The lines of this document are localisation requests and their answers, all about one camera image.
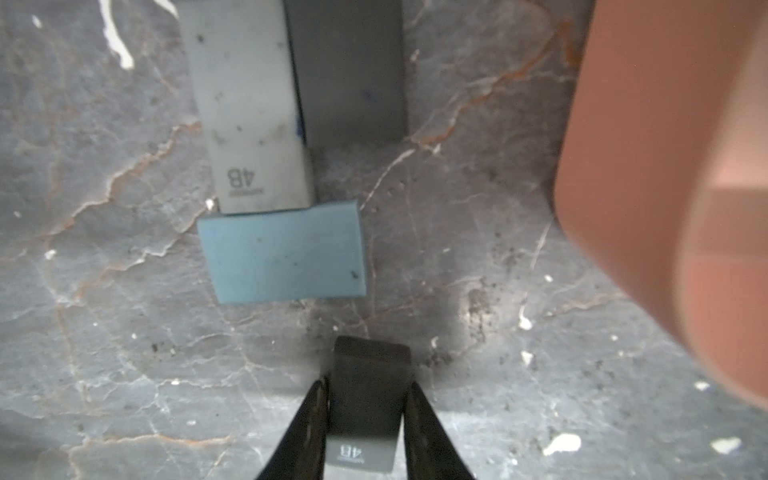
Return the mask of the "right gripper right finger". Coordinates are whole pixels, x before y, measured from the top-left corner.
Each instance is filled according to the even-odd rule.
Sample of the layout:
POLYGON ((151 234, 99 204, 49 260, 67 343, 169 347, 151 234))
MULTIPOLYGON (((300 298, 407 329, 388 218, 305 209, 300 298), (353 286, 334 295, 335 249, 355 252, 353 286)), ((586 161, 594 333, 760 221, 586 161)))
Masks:
POLYGON ((409 480, 474 479, 416 382, 406 395, 404 444, 409 480))

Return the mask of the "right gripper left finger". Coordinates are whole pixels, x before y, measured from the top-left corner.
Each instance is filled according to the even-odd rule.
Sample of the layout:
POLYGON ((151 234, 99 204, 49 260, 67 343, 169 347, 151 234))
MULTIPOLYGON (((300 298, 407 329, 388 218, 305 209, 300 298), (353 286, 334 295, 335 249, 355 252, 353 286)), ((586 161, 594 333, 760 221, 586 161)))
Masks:
POLYGON ((257 480, 321 480, 328 431, 328 383, 316 380, 257 480))

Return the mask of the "black eraser pile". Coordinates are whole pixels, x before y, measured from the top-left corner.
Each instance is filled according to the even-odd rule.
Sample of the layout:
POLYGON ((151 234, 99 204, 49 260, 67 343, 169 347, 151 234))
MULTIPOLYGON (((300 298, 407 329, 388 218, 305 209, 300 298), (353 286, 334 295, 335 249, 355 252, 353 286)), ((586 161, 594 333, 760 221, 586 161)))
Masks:
POLYGON ((413 382, 408 346, 339 336, 329 376, 326 463, 389 473, 413 382))

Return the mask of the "teal eraser pile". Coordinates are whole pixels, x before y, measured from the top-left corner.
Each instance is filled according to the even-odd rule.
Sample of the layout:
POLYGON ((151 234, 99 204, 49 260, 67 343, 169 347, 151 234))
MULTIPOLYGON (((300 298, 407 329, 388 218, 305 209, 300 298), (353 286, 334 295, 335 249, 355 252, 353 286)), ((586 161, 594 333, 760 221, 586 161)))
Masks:
POLYGON ((214 292, 221 304, 367 294, 358 202, 304 210, 209 215, 197 222, 214 292))

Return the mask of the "pink storage tray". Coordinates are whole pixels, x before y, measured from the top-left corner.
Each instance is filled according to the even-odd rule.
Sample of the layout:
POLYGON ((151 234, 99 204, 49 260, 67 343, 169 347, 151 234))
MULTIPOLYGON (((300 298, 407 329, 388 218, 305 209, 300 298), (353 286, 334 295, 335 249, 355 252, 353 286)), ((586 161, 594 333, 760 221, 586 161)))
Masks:
POLYGON ((766 406, 765 2, 597 2, 554 202, 587 257, 766 406))

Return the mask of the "dark grey eraser pile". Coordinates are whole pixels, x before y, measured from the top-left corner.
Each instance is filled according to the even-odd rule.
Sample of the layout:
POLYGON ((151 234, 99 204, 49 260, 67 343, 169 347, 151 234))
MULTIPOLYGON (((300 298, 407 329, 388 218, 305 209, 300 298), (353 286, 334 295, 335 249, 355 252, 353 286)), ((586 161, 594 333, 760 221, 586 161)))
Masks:
POLYGON ((401 2, 308 0, 284 6, 307 146, 403 138, 401 2))

